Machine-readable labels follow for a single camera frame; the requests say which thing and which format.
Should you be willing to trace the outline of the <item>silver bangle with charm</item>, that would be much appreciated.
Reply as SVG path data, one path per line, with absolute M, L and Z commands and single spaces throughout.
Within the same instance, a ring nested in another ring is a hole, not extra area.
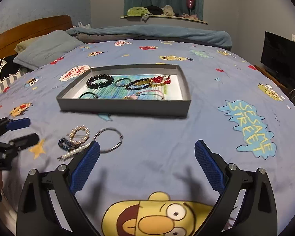
M 110 153 L 122 145 L 123 138 L 122 133 L 116 128 L 106 127 L 100 129 L 93 140 L 100 145 L 100 153 Z

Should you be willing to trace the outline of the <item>green cloth on sill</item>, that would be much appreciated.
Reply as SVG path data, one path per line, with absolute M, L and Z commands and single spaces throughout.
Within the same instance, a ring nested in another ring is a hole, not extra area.
M 129 17 L 142 17 L 146 14 L 149 14 L 149 10 L 145 7 L 131 7 L 127 10 L 127 16 Z

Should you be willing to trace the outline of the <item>olive green pillow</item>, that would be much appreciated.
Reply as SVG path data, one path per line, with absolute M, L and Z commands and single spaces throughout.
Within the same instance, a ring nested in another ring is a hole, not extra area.
M 19 43 L 15 46 L 14 51 L 15 51 L 17 54 L 20 54 L 20 53 L 23 52 L 28 46 L 30 46 L 30 45 L 33 44 L 35 41 L 37 41 L 39 38 L 41 38 L 41 36 L 33 37 L 33 38 L 28 39 L 28 40 L 24 40 L 24 41 L 19 42 Z

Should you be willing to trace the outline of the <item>wooden window sill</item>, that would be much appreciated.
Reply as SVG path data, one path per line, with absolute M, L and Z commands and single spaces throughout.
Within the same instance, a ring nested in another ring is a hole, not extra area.
M 199 19 L 190 19 L 190 18 L 167 16 L 167 15 L 150 15 L 146 20 L 144 20 L 142 17 L 138 17 L 138 16 L 120 16 L 120 19 L 140 20 L 140 21 L 144 21 L 144 22 L 147 22 L 148 19 L 170 19 L 170 20 L 180 20 L 180 21 L 187 21 L 187 22 L 194 22 L 194 23 L 200 23 L 203 25 L 208 25 L 208 22 L 202 21 Z

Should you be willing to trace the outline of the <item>red bead gold tassel jewelry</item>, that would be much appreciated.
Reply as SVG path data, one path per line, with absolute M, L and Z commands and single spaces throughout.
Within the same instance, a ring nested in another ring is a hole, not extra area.
M 164 86 L 171 83 L 170 76 L 157 76 L 150 79 L 151 87 Z

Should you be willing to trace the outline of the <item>black television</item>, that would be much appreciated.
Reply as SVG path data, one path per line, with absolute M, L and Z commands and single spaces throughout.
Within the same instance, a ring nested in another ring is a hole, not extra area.
M 261 63 L 288 89 L 295 89 L 295 42 L 265 32 Z

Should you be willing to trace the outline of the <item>blue cartoon bed sheet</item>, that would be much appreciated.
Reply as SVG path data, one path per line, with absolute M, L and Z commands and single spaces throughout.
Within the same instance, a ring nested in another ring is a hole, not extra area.
M 143 63 L 180 66 L 191 93 L 186 118 L 61 111 L 57 95 L 87 69 Z M 63 153 L 58 140 L 84 125 L 91 135 L 114 127 L 124 137 L 117 150 L 100 155 L 76 194 L 102 235 L 117 234 L 118 217 L 127 234 L 140 235 L 139 221 L 156 214 L 178 216 L 175 234 L 196 229 L 199 212 L 219 197 L 195 158 L 197 140 L 241 169 L 266 170 L 279 230 L 295 215 L 295 106 L 275 83 L 235 54 L 156 40 L 83 45 L 12 83 L 0 94 L 0 118 L 24 103 L 29 104 L 24 116 L 30 118 L 30 127 L 1 139 L 35 132 L 43 144 L 22 151 L 13 169 L 4 173 L 4 194 L 13 207 L 29 170 L 55 169 Z

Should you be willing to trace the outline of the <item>printed blue paper sheet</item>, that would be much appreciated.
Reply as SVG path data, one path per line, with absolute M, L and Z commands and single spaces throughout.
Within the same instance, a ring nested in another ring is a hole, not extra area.
M 151 87 L 150 79 L 157 76 L 170 76 L 171 83 L 164 86 Z M 143 74 L 143 75 L 113 75 L 114 81 L 107 87 L 93 89 L 86 83 L 73 92 L 74 99 L 133 99 L 133 100 L 182 100 L 182 91 L 177 75 Z M 132 81 L 125 87 L 116 87 L 115 81 L 129 78 Z

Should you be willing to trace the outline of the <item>grey blue pillow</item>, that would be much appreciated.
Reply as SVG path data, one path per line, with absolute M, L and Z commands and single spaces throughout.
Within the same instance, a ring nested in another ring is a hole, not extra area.
M 65 31 L 56 30 L 41 36 L 23 52 L 17 54 L 13 62 L 27 69 L 36 70 L 61 58 L 82 44 L 83 42 L 70 36 Z

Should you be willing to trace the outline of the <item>black cloth on sill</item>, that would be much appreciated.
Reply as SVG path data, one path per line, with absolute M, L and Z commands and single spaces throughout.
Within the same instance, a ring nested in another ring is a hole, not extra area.
M 163 10 L 155 5 L 148 5 L 145 8 L 153 15 L 163 15 Z

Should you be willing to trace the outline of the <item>white plastic bag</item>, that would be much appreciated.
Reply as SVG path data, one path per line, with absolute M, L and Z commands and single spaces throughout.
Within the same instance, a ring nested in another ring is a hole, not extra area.
M 80 27 L 80 28 L 91 29 L 91 25 L 90 24 L 83 25 L 82 22 L 78 22 L 77 26 Z

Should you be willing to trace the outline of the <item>blue folded duvet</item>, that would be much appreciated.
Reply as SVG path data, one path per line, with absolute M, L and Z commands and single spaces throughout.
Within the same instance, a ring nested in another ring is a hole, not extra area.
M 69 35 L 139 35 L 149 37 L 178 38 L 192 42 L 232 48 L 232 38 L 226 31 L 186 28 L 170 25 L 130 25 L 122 27 L 83 28 L 74 27 L 66 31 Z

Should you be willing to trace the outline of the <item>thin dark blue bangle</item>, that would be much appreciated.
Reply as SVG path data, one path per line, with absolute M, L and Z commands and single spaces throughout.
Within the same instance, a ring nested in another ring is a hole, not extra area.
M 129 78 L 120 78 L 118 80 L 115 81 L 114 85 L 116 87 L 125 87 L 126 85 L 128 85 L 132 80 Z

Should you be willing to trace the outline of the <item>beige cloth on sill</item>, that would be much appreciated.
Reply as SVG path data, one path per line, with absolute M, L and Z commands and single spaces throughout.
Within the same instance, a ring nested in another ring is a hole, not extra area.
M 162 14 L 165 16 L 172 17 L 175 15 L 175 12 L 174 12 L 173 8 L 167 4 L 162 8 Z

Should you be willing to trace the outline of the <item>pink cloth on sill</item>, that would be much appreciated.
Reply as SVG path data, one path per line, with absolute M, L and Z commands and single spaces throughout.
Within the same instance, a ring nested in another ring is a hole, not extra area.
M 186 18 L 186 19 L 190 19 L 190 20 L 199 20 L 198 16 L 196 14 L 189 15 L 189 14 L 184 13 L 181 15 L 181 17 Z

